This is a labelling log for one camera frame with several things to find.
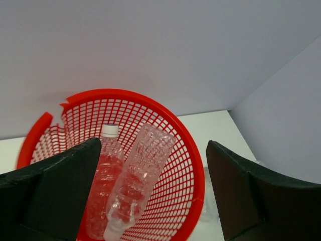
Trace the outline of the clear bottle blue-white cap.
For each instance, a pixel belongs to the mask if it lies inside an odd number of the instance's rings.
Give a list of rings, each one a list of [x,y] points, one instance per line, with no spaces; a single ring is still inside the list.
[[[103,239],[107,226],[107,201],[124,163],[123,148],[117,138],[117,125],[104,124],[102,126],[100,134],[102,148],[85,215],[85,230],[92,239]]]

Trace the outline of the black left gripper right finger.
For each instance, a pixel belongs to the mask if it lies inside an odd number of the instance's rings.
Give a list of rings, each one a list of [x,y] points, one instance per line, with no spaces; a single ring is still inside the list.
[[[320,185],[272,171],[209,141],[225,240],[320,240]]]

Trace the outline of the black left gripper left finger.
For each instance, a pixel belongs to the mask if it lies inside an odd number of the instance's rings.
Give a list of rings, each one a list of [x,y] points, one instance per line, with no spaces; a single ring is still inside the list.
[[[1,174],[1,240],[76,240],[100,151],[90,138]]]

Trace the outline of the clear ribbed plastic bottle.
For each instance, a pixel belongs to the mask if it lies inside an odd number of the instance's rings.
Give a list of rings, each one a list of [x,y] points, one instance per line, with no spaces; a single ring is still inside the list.
[[[140,219],[176,141],[153,125],[140,128],[108,198],[104,240],[120,240]]]

